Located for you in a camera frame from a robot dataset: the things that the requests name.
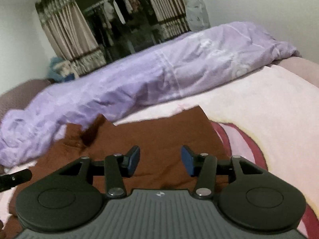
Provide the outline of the pink fleece blanket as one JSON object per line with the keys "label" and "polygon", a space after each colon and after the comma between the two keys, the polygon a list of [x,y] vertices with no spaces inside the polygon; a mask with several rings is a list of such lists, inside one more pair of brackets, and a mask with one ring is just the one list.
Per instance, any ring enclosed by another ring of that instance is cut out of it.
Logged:
{"label": "pink fleece blanket", "polygon": [[108,121],[118,126],[169,118],[195,107],[230,146],[229,157],[243,156],[305,195],[307,210],[298,229],[306,238],[318,238],[318,86],[270,66],[211,91]]}

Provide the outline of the brown garment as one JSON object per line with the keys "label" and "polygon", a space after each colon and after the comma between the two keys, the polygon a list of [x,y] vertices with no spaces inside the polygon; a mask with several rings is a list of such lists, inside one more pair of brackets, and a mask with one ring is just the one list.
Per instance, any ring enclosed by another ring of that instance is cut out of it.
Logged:
{"label": "brown garment", "polygon": [[69,124],[65,137],[54,142],[31,168],[32,182],[80,157],[100,161],[138,146],[140,162],[134,176],[124,180],[128,192],[135,188],[193,189],[195,179],[187,174],[181,161],[184,145],[195,153],[208,153],[219,160],[230,155],[230,146],[222,142],[216,127],[199,107],[169,118],[118,126],[100,115],[87,129]]}

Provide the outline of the mauve headboard cushion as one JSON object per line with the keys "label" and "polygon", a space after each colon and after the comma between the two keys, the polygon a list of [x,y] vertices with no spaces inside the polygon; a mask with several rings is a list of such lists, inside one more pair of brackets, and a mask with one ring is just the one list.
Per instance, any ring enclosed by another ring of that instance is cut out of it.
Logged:
{"label": "mauve headboard cushion", "polygon": [[10,110],[23,110],[45,88],[52,83],[49,79],[31,79],[1,94],[1,120]]}

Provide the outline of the right beige curtain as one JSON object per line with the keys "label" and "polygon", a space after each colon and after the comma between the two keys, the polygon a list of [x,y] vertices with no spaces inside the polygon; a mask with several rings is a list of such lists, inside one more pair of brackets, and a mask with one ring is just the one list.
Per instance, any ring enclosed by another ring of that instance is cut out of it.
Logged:
{"label": "right beige curtain", "polygon": [[183,0],[150,0],[165,40],[190,31]]}

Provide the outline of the blue and white clothes pile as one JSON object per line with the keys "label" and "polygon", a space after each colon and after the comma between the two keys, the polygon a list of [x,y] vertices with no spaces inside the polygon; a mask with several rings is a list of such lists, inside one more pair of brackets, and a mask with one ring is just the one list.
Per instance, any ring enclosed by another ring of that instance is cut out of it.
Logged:
{"label": "blue and white clothes pile", "polygon": [[65,83],[80,76],[76,71],[76,65],[73,62],[64,60],[60,57],[52,57],[50,59],[48,78],[53,79],[57,83]]}

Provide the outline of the left beige curtain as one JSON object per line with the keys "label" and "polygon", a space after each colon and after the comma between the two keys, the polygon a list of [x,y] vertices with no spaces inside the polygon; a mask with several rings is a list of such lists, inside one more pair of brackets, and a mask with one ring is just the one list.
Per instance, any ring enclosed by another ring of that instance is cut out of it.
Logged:
{"label": "left beige curtain", "polygon": [[69,61],[78,75],[106,65],[104,53],[75,0],[38,0],[35,8],[55,54]]}

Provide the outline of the purple duvet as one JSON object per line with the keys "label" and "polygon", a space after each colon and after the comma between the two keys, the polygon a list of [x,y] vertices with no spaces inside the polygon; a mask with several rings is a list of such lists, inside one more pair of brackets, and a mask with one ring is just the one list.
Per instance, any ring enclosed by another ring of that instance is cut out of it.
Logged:
{"label": "purple duvet", "polygon": [[67,123],[88,127],[99,115],[117,121],[142,108],[193,96],[274,61],[298,56],[252,22],[190,32],[115,61],[85,77],[53,84],[1,123],[1,165],[43,155]]}

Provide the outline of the white patterned bag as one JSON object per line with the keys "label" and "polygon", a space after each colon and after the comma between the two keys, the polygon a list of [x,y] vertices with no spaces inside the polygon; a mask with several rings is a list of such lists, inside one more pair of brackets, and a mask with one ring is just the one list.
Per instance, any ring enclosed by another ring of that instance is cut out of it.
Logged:
{"label": "white patterned bag", "polygon": [[209,16],[203,0],[188,0],[185,14],[192,32],[199,32],[210,28]]}

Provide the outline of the beige curtain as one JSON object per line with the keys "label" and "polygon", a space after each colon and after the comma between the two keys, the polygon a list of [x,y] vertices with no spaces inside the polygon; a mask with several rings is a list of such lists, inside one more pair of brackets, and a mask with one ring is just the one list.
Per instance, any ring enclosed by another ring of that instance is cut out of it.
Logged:
{"label": "beige curtain", "polygon": [[190,31],[183,0],[150,0],[165,40]]}
{"label": "beige curtain", "polygon": [[104,53],[75,0],[38,0],[35,8],[55,54],[69,61],[78,75],[106,65]]}

